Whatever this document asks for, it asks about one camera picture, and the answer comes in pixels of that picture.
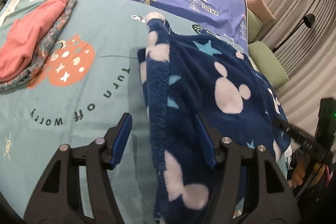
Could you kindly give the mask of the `person right hand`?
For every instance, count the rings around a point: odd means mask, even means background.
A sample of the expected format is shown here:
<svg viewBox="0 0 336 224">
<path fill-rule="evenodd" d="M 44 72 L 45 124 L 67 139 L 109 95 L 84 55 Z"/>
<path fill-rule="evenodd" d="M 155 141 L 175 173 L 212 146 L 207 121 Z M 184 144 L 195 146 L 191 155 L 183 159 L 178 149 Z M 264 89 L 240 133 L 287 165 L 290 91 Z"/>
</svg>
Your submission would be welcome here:
<svg viewBox="0 0 336 224">
<path fill-rule="evenodd" d="M 296 186 L 300 186 L 303 183 L 303 179 L 305 177 L 305 171 L 306 171 L 306 168 L 304 166 L 305 159 L 306 159 L 306 155 L 302 155 L 299 161 L 297 162 L 297 166 L 290 180 L 290 184 L 292 188 L 295 188 Z M 315 178 L 313 179 L 313 181 L 311 182 L 311 184 L 308 186 L 308 188 L 311 188 L 318 184 L 319 180 L 321 179 L 325 171 L 325 165 L 321 165 L 319 162 L 317 162 L 315 163 L 313 170 L 317 171 L 317 174 Z"/>
</svg>

